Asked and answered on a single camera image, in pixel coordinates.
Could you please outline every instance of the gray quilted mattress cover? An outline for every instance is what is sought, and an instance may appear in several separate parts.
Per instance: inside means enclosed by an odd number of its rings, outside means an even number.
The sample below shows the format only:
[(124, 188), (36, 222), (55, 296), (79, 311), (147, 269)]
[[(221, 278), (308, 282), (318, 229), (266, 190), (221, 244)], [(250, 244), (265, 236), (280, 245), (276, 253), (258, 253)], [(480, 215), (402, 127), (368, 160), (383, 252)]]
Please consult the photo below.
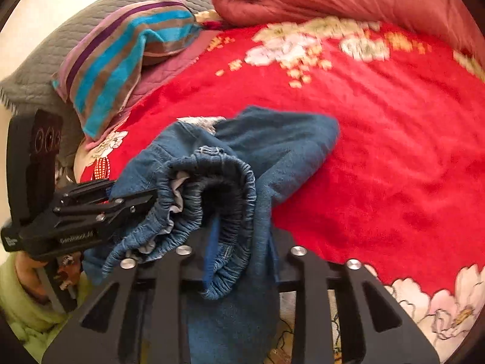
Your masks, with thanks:
[[(127, 4), (146, 0), (98, 0), (53, 31), (27, 57), (20, 67), (0, 82), (0, 100), (13, 113), (42, 108), (62, 116), (59, 162), (72, 166), (83, 138), (81, 125), (71, 105), (64, 104), (54, 92), (50, 78), (67, 53), (106, 15)], [(193, 12), (212, 8), (211, 0), (184, 0)]]

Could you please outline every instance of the pink quilted fabric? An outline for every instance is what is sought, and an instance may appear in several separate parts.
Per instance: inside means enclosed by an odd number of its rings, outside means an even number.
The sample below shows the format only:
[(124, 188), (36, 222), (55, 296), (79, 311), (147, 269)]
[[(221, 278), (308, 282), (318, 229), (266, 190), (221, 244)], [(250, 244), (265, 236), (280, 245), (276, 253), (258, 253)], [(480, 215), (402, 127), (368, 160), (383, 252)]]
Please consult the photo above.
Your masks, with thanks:
[(485, 64), (485, 39), (461, 0), (212, 0), (229, 23), (251, 26), (302, 22), (327, 14), (362, 21), (394, 23), (435, 35)]

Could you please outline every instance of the red floral blanket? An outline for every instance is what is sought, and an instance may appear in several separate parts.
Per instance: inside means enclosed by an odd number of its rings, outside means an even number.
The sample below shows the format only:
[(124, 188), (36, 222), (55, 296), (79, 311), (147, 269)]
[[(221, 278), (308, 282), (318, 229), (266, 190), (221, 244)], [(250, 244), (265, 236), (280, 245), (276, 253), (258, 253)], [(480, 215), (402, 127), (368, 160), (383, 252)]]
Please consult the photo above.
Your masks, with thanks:
[(444, 43), (393, 25), (330, 18), (228, 30), (133, 108), (90, 152), (82, 179), (116, 179), (177, 118), (230, 118), (247, 105), (336, 117), (334, 152), (273, 221), (326, 260), (367, 264), (444, 361), (485, 300), (478, 77)]

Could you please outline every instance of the human hand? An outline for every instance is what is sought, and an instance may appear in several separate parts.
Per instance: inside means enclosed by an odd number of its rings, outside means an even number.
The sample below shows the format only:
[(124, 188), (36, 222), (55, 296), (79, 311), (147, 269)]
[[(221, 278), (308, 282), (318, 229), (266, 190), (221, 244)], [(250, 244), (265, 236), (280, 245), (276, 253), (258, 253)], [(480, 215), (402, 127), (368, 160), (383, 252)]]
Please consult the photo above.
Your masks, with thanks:
[[(61, 289), (76, 285), (81, 276), (81, 253), (76, 252), (65, 257), (57, 271)], [(42, 268), (47, 262), (36, 261), (29, 257), (26, 252), (18, 252), (15, 258), (15, 271), (24, 290), (40, 303), (48, 302), (49, 298), (37, 275), (37, 269)]]

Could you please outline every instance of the purple stripe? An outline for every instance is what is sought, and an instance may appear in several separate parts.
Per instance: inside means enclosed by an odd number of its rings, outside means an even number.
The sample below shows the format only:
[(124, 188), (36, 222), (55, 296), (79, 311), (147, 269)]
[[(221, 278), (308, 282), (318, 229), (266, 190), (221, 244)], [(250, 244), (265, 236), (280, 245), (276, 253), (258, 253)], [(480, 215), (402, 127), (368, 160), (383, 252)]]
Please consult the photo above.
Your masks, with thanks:
[(72, 83), (74, 82), (74, 77), (78, 73), (79, 69), (81, 68), (82, 64), (84, 61), (89, 57), (91, 53), (104, 41), (106, 40), (112, 33), (115, 31), (115, 29), (120, 26), (120, 24), (130, 15), (133, 15), (134, 13), (138, 13), (141, 11), (149, 10), (152, 8), (161, 8), (161, 7), (173, 7), (174, 5), (181, 5), (185, 7), (183, 3), (176, 2), (176, 1), (162, 1), (159, 3), (153, 3), (153, 4), (148, 4), (148, 5), (141, 5), (140, 7), (133, 8), (129, 10), (128, 12), (125, 12), (123, 15), (121, 15), (118, 19), (116, 19), (113, 23), (111, 23), (108, 27), (106, 27), (101, 33), (96, 35), (96, 37), (93, 38), (93, 40), (89, 43), (89, 45), (86, 47), (85, 50), (79, 55), (77, 58), (76, 62), (73, 64), (71, 71), (69, 72), (69, 75), (67, 76), (67, 81), (66, 81), (66, 88), (67, 88), (67, 95), (69, 97), (69, 94), (71, 93), (71, 87)]

